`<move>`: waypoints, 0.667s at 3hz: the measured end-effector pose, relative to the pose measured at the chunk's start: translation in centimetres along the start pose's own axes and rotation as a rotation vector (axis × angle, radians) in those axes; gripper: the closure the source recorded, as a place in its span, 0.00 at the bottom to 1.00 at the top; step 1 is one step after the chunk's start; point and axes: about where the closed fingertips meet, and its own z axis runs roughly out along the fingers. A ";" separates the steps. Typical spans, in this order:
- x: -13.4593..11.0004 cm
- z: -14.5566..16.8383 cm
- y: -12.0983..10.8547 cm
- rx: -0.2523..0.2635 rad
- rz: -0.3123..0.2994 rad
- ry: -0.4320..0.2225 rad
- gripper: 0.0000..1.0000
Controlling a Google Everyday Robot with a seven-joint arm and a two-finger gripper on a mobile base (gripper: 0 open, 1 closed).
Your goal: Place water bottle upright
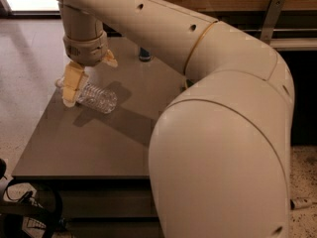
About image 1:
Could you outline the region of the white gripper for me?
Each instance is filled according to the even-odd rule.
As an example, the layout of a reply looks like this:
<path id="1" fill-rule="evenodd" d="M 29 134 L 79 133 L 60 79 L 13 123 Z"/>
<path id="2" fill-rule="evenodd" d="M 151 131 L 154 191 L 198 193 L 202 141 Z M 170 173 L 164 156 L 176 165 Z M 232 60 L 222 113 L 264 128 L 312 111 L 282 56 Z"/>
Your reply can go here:
<path id="1" fill-rule="evenodd" d="M 67 56 L 73 61 L 64 70 L 62 100 L 66 107 L 73 107 L 89 78 L 83 66 L 96 66 L 103 61 L 117 67 L 118 62 L 108 50 L 105 32 L 89 41 L 76 41 L 64 36 L 63 42 Z"/>

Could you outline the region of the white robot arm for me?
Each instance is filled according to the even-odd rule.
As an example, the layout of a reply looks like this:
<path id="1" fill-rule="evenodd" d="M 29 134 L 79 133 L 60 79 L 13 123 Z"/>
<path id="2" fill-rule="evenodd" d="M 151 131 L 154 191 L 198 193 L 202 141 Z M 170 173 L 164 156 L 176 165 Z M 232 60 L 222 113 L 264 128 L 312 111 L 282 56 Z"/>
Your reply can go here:
<path id="1" fill-rule="evenodd" d="M 262 41 L 215 18 L 162 0 L 56 0 L 66 49 L 99 20 L 191 86 L 160 115 L 149 146 L 151 186 L 164 238 L 288 238 L 294 84 Z"/>

